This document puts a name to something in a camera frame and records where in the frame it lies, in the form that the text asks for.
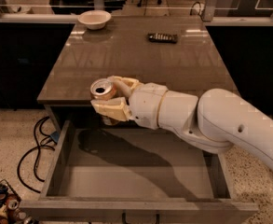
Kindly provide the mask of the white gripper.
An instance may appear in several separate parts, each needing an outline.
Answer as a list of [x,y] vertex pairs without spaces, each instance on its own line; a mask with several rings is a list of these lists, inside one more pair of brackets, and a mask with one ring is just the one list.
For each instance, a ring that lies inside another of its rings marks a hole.
[[[98,114],[119,121],[133,118],[140,127],[152,130],[158,128],[158,110],[168,91],[166,86],[155,83],[142,85],[138,79],[131,77],[110,76],[107,79],[116,86],[120,97],[107,101],[91,100],[91,105]],[[129,98],[129,105],[124,97]]]

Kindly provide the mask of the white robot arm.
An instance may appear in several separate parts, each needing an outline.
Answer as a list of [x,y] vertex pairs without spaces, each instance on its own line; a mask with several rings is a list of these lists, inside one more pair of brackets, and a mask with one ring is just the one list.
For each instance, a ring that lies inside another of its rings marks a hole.
[[133,120],[144,128],[170,131],[213,154],[239,146],[273,171],[273,119],[233,92],[212,89],[197,97],[111,76],[94,81],[90,95],[108,125]]

